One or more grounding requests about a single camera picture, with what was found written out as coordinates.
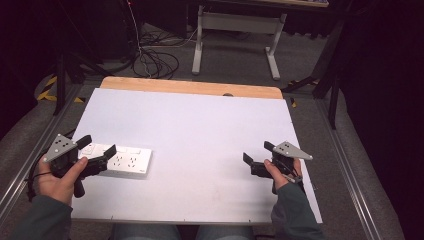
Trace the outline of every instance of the white power strip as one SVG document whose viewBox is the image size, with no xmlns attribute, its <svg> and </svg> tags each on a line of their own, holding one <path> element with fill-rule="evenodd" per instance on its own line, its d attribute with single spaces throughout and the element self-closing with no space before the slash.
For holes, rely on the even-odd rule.
<svg viewBox="0 0 424 240">
<path fill-rule="evenodd" d="M 91 143 L 80 151 L 79 157 L 88 159 L 102 156 L 112 145 Z M 101 176 L 143 179 L 147 176 L 152 150 L 116 146 L 116 154 L 107 163 Z"/>
</svg>

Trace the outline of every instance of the gray sleeve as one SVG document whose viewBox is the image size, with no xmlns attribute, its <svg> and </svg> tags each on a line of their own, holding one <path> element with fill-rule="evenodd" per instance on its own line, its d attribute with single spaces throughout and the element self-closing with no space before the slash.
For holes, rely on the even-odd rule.
<svg viewBox="0 0 424 240">
<path fill-rule="evenodd" d="M 277 190 L 277 195 L 278 201 L 271 213 L 275 239 L 325 239 L 308 199 L 298 185 L 288 183 Z"/>
<path fill-rule="evenodd" d="M 71 223 L 71 212 L 72 208 L 62 202 L 47 196 L 37 196 L 9 239 L 63 239 Z"/>
</svg>

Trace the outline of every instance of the white table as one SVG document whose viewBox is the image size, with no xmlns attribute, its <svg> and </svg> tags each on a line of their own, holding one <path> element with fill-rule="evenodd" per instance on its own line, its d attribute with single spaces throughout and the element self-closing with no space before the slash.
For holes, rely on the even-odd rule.
<svg viewBox="0 0 424 240">
<path fill-rule="evenodd" d="M 298 146 L 283 99 L 116 89 L 93 93 L 74 139 L 87 134 L 94 143 L 153 150 L 145 180 L 83 181 L 86 194 L 73 199 L 72 217 L 113 222 L 269 223 L 277 200 L 272 180 L 252 176 L 243 152 L 263 161 L 271 156 L 264 141 Z M 322 222 L 302 164 L 308 199 Z"/>
</svg>

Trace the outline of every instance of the person's leg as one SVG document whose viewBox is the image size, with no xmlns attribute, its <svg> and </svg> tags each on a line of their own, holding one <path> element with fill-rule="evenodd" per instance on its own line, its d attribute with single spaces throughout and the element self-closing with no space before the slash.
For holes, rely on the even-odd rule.
<svg viewBox="0 0 424 240">
<path fill-rule="evenodd" d="M 196 240 L 253 240 L 251 226 L 201 225 Z"/>
<path fill-rule="evenodd" d="M 114 224 L 110 240 L 181 240 L 174 225 Z"/>
</svg>

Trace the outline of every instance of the hand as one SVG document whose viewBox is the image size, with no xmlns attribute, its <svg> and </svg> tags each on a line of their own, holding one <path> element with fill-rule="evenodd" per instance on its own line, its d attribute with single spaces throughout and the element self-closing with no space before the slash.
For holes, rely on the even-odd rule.
<svg viewBox="0 0 424 240">
<path fill-rule="evenodd" d="M 50 164 L 43 162 L 42 159 L 43 157 L 38 163 L 39 173 L 42 174 L 50 172 Z M 72 194 L 74 193 L 74 183 L 80 173 L 87 166 L 87 162 L 88 159 L 86 157 L 81 158 L 62 178 L 57 178 L 52 174 L 41 175 L 38 178 L 40 194 L 49 196 L 71 206 Z"/>
<path fill-rule="evenodd" d="M 282 186 L 286 185 L 289 181 L 281 174 L 280 170 L 271 163 L 268 159 L 264 161 L 266 170 L 271 174 L 272 178 L 274 178 L 275 189 L 278 190 Z M 298 158 L 294 159 L 293 167 L 296 170 L 299 176 L 302 176 L 302 169 L 300 166 L 300 160 Z"/>
</svg>

